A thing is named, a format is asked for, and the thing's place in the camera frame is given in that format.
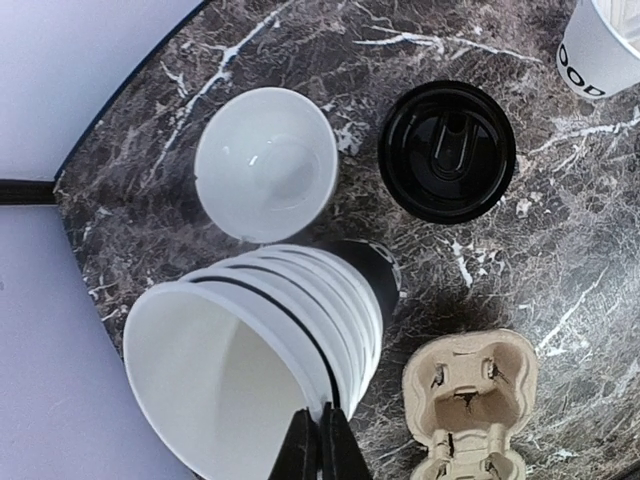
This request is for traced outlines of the stack of black lids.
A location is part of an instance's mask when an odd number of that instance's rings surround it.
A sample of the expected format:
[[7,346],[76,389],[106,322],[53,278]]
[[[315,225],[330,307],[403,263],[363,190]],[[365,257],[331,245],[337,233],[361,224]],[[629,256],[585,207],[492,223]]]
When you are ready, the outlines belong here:
[[426,222],[487,213],[516,166],[513,128],[498,103],[459,81],[419,85],[390,108],[378,136],[381,178],[394,201]]

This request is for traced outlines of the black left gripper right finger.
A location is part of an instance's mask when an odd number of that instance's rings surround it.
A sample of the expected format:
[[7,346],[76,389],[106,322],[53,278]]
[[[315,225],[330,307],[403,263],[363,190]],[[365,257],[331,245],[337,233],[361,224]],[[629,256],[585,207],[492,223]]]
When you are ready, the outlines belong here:
[[373,479],[344,412],[331,403],[324,406],[319,438],[322,479]]

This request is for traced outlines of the stack of paper cups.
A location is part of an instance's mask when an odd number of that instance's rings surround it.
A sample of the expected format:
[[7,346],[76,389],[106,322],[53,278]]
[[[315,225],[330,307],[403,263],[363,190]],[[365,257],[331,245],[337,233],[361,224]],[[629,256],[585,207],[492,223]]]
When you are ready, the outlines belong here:
[[146,420],[205,479],[264,479],[295,412],[352,417],[378,368],[400,267],[365,240],[275,244],[155,285],[123,333]]

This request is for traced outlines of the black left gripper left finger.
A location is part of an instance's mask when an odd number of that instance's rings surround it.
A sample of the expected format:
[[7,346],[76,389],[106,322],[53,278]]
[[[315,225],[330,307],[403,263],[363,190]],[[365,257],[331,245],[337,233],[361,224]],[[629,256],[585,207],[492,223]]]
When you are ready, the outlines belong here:
[[317,425],[308,410],[299,410],[292,417],[268,479],[316,480],[318,458]]

